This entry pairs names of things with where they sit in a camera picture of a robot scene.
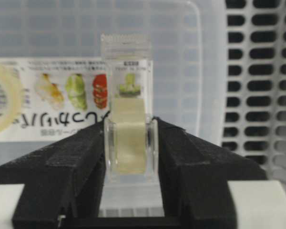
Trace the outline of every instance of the plastic bin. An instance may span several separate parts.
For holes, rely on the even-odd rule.
[[[224,1],[0,0],[0,57],[100,56],[102,33],[149,34],[154,115],[220,143],[227,59]],[[0,143],[0,164],[47,144]],[[106,186],[102,200],[105,209],[160,206],[157,184]]]

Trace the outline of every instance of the adhesive tape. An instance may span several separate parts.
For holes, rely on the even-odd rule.
[[[4,106],[0,107],[0,131],[7,128],[21,110],[22,85],[17,74],[0,65],[0,91],[4,92]]]
[[[114,98],[111,119],[115,123],[115,169],[123,175],[146,170],[146,123],[144,99]]]

